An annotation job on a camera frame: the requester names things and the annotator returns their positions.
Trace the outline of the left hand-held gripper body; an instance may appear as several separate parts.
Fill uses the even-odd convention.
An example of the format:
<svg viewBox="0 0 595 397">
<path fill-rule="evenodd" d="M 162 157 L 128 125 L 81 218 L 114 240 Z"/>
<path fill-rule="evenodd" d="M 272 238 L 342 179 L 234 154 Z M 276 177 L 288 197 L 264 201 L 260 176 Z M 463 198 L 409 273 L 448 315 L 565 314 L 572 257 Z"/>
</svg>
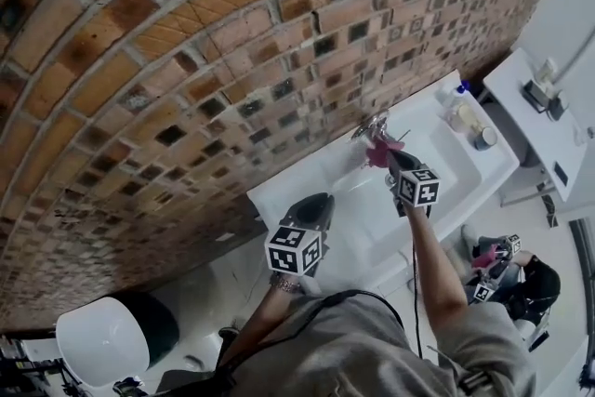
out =
<svg viewBox="0 0 595 397">
<path fill-rule="evenodd" d="M 328 229 L 311 229 L 285 216 L 265 240 L 265 258 L 271 271 L 313 277 L 325 258 Z"/>
</svg>

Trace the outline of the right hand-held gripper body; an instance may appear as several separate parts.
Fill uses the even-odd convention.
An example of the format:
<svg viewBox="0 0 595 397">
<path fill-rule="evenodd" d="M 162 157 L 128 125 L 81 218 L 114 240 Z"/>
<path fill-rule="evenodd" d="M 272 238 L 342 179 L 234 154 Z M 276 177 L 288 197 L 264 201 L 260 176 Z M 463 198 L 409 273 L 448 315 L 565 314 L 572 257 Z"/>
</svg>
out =
<svg viewBox="0 0 595 397">
<path fill-rule="evenodd" d="M 390 174 L 388 181 L 393 202 L 400 218 L 405 207 L 422 208 L 430 216 L 431 207 L 438 203 L 441 179 L 438 174 L 417 159 L 416 164 L 400 164 L 398 176 Z"/>
</svg>

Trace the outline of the chrome faucet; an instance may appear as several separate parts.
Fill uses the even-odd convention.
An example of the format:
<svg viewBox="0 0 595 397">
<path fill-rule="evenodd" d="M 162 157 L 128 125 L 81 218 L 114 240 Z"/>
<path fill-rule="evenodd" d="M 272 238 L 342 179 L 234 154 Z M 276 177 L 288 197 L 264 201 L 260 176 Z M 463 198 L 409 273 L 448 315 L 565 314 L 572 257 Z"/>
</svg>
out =
<svg viewBox="0 0 595 397">
<path fill-rule="evenodd" d="M 383 141 L 385 143 L 397 143 L 402 142 L 407 135 L 411 132 L 407 129 L 399 138 L 393 137 L 388 132 L 388 119 L 390 118 L 390 111 L 387 109 L 381 110 L 376 114 L 368 117 L 350 136 L 350 141 L 356 139 L 366 140 L 369 144 L 374 144 L 376 140 Z"/>
</svg>

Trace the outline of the person's left forearm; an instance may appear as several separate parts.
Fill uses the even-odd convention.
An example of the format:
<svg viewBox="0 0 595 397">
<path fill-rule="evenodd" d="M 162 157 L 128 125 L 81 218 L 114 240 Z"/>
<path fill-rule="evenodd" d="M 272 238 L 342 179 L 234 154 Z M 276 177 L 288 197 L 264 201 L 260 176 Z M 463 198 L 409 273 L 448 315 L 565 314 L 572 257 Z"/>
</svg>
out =
<svg viewBox="0 0 595 397">
<path fill-rule="evenodd" d="M 300 292 L 301 286 L 297 276 L 274 275 L 269 290 L 242 328 L 238 338 L 248 346 L 258 344 L 285 320 L 294 295 Z"/>
</svg>

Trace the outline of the white sink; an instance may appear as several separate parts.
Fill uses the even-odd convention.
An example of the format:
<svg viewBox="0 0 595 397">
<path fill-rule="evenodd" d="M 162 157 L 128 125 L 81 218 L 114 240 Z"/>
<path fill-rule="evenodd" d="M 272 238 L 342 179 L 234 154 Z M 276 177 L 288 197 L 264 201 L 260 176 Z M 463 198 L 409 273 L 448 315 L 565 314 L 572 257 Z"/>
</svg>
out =
<svg viewBox="0 0 595 397">
<path fill-rule="evenodd" d="M 443 102 L 455 89 L 452 72 L 389 110 L 387 129 L 403 136 L 407 152 L 433 169 L 442 183 L 430 223 L 443 240 L 472 215 L 518 167 L 502 134 L 479 151 L 471 135 L 455 132 Z M 317 193 L 334 195 L 336 207 L 327 235 L 329 251 L 304 288 L 316 295 L 348 288 L 388 294 L 394 277 L 412 263 L 412 236 L 399 217 L 385 182 L 387 170 L 365 165 L 365 145 L 345 134 L 248 192 L 269 230 L 289 206 Z"/>
</svg>

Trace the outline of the white soap bottle blue pump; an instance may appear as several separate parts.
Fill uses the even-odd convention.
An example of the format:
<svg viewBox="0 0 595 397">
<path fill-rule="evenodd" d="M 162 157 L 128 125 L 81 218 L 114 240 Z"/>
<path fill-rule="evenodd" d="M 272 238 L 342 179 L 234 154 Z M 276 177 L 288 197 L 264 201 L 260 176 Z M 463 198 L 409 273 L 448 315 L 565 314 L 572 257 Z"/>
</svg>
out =
<svg viewBox="0 0 595 397">
<path fill-rule="evenodd" d="M 448 92 L 443 92 L 440 96 L 441 104 L 446 111 L 453 111 L 464 99 L 466 93 L 469 91 L 470 83 L 466 80 L 461 80 L 457 86 L 449 90 Z"/>
</svg>

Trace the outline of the dark blue cup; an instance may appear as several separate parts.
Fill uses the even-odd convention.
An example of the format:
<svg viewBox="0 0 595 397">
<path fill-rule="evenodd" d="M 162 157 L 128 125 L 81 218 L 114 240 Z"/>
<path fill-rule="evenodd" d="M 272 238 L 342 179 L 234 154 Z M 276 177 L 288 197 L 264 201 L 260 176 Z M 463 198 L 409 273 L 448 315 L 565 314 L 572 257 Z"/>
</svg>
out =
<svg viewBox="0 0 595 397">
<path fill-rule="evenodd" d="M 473 145 L 478 151 L 485 151 L 497 143 L 497 133 L 490 126 L 482 128 L 476 135 L 473 141 Z"/>
</svg>

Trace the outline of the person's grey sweatshirt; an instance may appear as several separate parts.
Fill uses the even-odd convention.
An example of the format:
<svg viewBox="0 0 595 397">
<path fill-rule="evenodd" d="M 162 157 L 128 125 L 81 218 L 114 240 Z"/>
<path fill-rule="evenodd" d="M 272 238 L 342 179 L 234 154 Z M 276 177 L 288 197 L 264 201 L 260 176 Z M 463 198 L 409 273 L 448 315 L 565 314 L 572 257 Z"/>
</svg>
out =
<svg viewBox="0 0 595 397">
<path fill-rule="evenodd" d="M 266 340 L 162 397 L 535 397 L 536 371 L 503 305 L 466 307 L 411 349 L 398 314 L 349 291 L 298 301 Z"/>
</svg>

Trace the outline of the white table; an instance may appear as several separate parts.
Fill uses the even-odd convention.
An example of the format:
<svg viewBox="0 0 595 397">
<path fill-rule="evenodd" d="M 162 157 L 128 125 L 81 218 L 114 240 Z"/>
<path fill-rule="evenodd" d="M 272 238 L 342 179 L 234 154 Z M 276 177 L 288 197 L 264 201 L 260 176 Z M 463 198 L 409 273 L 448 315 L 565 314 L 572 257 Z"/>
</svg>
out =
<svg viewBox="0 0 595 397">
<path fill-rule="evenodd" d="M 577 141 L 579 128 L 570 112 L 566 112 L 558 122 L 553 122 L 523 98 L 522 87 L 533 76 L 534 68 L 529 56 L 517 48 L 483 79 L 483 85 L 520 129 L 547 172 L 551 188 L 565 202 L 576 184 L 587 144 Z M 555 162 L 568 176 L 566 187 L 554 174 Z"/>
</svg>

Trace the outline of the black device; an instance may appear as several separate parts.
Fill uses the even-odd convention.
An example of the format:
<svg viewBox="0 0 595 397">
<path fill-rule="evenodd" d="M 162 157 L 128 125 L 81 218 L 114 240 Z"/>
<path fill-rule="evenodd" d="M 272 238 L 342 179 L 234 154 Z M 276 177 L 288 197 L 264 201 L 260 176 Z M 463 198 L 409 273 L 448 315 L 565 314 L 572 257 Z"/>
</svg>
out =
<svg viewBox="0 0 595 397">
<path fill-rule="evenodd" d="M 569 106 L 565 93 L 547 81 L 530 80 L 522 87 L 522 96 L 538 113 L 545 113 L 553 122 L 558 122 Z"/>
</svg>

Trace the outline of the black round bin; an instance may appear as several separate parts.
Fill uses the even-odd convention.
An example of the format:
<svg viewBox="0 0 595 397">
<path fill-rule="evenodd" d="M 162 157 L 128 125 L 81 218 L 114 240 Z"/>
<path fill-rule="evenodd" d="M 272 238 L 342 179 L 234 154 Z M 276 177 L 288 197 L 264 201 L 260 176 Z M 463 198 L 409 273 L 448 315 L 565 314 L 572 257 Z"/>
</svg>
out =
<svg viewBox="0 0 595 397">
<path fill-rule="evenodd" d="M 157 298 L 148 293 L 121 291 L 112 294 L 133 315 L 145 337 L 149 351 L 149 368 L 162 361 L 179 343 L 176 318 Z"/>
</svg>

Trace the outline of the small white bottle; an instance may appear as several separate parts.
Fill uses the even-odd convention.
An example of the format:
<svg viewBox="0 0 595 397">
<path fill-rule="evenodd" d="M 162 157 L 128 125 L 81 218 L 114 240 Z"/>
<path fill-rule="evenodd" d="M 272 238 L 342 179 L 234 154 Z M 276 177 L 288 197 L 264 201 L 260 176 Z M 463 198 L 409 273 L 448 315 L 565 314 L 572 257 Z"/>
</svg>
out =
<svg viewBox="0 0 595 397">
<path fill-rule="evenodd" d="M 535 73 L 534 79 L 539 84 L 549 84 L 555 80 L 558 71 L 557 65 L 552 58 L 547 58 L 542 66 Z"/>
</svg>

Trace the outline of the black rack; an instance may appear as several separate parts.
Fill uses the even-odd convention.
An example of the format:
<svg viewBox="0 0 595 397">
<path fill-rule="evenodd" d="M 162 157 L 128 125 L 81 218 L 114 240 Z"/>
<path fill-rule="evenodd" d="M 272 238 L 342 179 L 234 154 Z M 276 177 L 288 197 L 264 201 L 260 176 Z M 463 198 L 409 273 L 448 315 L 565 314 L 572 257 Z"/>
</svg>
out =
<svg viewBox="0 0 595 397">
<path fill-rule="evenodd" d="M 31 361 L 17 340 L 0 335 L 0 397 L 50 397 L 50 375 L 60 375 L 59 360 Z"/>
</svg>

